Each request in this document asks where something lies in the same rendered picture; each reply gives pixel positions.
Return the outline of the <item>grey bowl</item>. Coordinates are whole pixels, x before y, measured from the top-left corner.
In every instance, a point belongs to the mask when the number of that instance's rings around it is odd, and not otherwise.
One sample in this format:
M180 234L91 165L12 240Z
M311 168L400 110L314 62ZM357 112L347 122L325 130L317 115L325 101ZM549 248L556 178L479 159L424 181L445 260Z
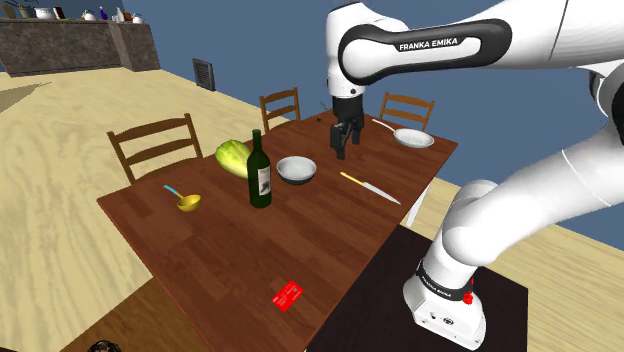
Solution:
M317 166L314 161L302 156L289 156L276 164L280 178L291 185L303 185L315 175Z

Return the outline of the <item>brown wooden chair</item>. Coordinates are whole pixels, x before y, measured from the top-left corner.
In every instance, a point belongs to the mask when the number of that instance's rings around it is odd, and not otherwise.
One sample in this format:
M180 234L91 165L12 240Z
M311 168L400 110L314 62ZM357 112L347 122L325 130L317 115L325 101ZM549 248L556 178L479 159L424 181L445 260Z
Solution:
M274 103L274 102L277 102L277 101L280 101L289 97L293 98L293 102L290 105L285 105L283 107L279 107L277 109L270 110L270 111L267 110L267 105L269 103ZM296 87L293 87L289 90L283 90L280 92L272 93L267 96L260 96L259 103L260 103L262 122L263 122L265 133L268 133L270 131L269 121L276 117L283 116L284 114L294 112L295 120L296 121L301 120L300 106L299 106L299 99L298 99L298 89Z
M143 137L158 134L164 131L176 129L176 128L183 127L183 126L186 127L188 134L189 134L189 136L186 138L175 139L175 140L168 141L166 143L162 143L156 146L151 146L147 149L138 151L132 154L131 156L126 156L122 149L121 144L124 142L140 139ZM155 177L159 174L170 171L181 165L185 165L194 160L199 160L203 158L203 153L202 153L200 143L196 134L196 130L192 121L192 117L189 113L185 113L183 117L168 118L168 119L148 123L145 125L133 127L118 134L114 133L113 131L108 131L107 137L109 141L111 142L111 145L122 166L122 169L125 172L125 175L128 181L131 184L136 183L138 180L144 180L144 179ZM142 175L141 177L136 177L132 171L132 168L131 168L132 165L136 165L136 164L151 160L153 158L163 156L165 154L168 154L177 150L181 150L190 146L194 148L194 151L195 151L194 157L181 159L172 164L159 167L155 170L152 170Z
M422 108L425 110L424 115L419 115L418 113L402 110L399 108L389 107L389 102L401 103L403 105L410 105L413 107ZM426 131L428 126L433 108L435 106L434 101L425 101L420 98L400 95L400 94L392 94L390 92L386 92L383 97L382 105L380 108L380 112L378 118L383 120L386 115L401 118L404 120L410 120L414 122L419 122L422 127L421 130L423 132Z

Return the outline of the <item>grey frying pan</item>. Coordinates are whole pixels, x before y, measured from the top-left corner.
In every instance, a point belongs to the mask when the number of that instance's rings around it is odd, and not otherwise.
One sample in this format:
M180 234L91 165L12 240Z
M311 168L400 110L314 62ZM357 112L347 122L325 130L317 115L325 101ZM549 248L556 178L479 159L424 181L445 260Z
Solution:
M434 138L425 132L409 128L395 129L377 119L373 119L373 122L391 130L396 141L406 147L424 149L434 144Z

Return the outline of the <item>dark green wine bottle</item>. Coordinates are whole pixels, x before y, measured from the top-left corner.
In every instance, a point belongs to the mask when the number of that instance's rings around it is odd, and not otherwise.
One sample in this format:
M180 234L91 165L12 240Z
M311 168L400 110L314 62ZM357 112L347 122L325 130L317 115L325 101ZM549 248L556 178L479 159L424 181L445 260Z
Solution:
M271 204L271 163L262 148L262 135L259 129L252 131L253 150L247 159L250 204L255 208L265 208Z

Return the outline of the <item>green lettuce head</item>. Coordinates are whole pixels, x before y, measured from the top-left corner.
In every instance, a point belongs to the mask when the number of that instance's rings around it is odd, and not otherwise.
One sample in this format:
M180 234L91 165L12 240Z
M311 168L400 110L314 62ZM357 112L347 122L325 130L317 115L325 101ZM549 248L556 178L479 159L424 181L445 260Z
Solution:
M251 154L248 146L237 140L222 143L215 151L218 164L226 171L247 179L247 159Z

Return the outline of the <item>brown wooden dining table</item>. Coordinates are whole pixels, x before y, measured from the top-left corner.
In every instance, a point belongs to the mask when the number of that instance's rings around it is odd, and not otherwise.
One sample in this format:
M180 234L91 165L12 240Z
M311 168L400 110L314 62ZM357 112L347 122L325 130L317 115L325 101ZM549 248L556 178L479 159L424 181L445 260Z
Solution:
M367 122L340 160L329 145L335 117L316 115L262 139L272 162L304 156L313 179L273 175L272 202L250 204L247 182L214 157L103 196L99 205L176 303L210 352L302 352L333 308L436 176L456 143L397 143ZM391 202L340 175L378 187ZM179 197L200 195L192 212ZM293 280L304 292L282 312L273 297Z

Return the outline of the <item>red card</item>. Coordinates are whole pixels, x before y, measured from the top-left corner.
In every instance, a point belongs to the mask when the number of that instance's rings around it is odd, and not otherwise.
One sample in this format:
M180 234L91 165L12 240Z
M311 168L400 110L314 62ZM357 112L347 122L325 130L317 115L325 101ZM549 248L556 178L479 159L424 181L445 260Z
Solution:
M304 290L291 280L273 297L272 302L282 312L286 312L303 292Z

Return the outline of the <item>dark robot stand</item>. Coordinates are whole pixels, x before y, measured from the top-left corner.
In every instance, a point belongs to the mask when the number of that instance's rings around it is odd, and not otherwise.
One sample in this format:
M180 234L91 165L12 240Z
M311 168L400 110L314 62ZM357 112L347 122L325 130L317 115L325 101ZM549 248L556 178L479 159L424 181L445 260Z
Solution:
M307 352L472 352L418 326L403 298L431 240L401 225L334 308ZM528 289L485 267L475 273L486 317L474 352L527 352Z

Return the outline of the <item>dark stone counter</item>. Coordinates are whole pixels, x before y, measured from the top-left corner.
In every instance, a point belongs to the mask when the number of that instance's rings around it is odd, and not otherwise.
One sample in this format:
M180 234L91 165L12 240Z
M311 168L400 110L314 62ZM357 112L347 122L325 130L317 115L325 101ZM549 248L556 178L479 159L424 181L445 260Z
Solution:
M0 17L0 66L19 77L160 63L146 23Z

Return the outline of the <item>yellow handled kitchen knife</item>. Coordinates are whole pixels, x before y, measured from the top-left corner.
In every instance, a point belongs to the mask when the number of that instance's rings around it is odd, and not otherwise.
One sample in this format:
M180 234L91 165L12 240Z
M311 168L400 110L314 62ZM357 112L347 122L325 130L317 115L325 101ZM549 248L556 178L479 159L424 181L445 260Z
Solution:
M381 197L383 197L383 198L385 198L385 199L387 199L387 200L389 200L391 202L394 202L396 204L401 205L401 203L397 199L395 199L394 197L392 197L391 195L389 195L388 193L384 192L383 190L379 189L376 186L373 186L373 185L371 185L371 184L369 184L367 182L360 181L360 180L358 180L358 179L348 175L345 172L340 172L340 175L345 177L345 178L347 178L347 179L349 179L349 180L351 180L351 181L353 181L353 182L355 182L356 184L359 184L360 186L368 189L369 191L371 191L371 192L373 192L373 193L375 193L375 194L377 194L377 195L379 195L379 196L381 196Z

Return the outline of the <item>dark wall vent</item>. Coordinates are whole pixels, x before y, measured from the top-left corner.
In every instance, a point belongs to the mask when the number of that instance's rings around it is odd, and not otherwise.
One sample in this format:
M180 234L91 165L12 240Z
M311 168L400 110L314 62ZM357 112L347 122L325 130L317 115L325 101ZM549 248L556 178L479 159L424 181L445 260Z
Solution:
M216 88L212 64L196 58L192 59L192 63L196 85L209 91L215 91Z

